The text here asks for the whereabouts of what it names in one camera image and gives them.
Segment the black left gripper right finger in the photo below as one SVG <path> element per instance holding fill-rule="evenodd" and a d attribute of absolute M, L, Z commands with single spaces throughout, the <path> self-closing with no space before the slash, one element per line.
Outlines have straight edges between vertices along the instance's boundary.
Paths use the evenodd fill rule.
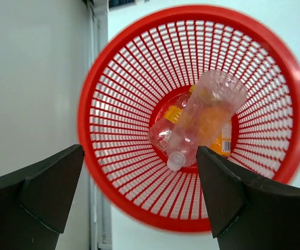
<path fill-rule="evenodd" d="M 300 188 L 245 169 L 200 146 L 196 161 L 220 249 L 300 249 Z"/>

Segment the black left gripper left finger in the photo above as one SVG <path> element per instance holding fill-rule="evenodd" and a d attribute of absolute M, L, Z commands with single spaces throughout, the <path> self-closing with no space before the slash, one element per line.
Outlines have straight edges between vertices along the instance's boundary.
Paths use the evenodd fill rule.
<path fill-rule="evenodd" d="M 75 144 L 0 177 L 0 249 L 55 249 L 85 152 Z"/>

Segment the orange juice bottle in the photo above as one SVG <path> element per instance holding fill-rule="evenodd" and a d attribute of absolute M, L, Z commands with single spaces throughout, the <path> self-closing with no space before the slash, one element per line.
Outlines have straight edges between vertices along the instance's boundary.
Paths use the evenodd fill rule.
<path fill-rule="evenodd" d="M 223 157 L 231 153 L 232 122 L 224 102 L 208 93 L 198 93 L 195 102 L 196 139 Z"/>

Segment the clear bottle yellow label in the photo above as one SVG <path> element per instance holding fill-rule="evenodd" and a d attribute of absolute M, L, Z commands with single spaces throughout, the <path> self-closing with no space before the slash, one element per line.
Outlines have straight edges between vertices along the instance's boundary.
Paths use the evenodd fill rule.
<path fill-rule="evenodd" d="M 148 131 L 148 140 L 158 150 L 164 152 L 167 142 L 171 136 L 174 126 L 178 123 L 180 116 L 187 105 L 191 93 L 181 95 L 171 104 L 164 115 L 156 121 Z"/>

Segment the clear plastic bottle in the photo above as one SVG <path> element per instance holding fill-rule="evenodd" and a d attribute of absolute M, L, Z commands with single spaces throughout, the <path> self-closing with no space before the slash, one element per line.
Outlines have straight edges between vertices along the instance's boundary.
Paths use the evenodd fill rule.
<path fill-rule="evenodd" d="M 246 99 L 246 86 L 237 77 L 218 70 L 204 72 L 167 142 L 167 167 L 178 171 L 194 164 L 197 148 L 210 147 Z"/>

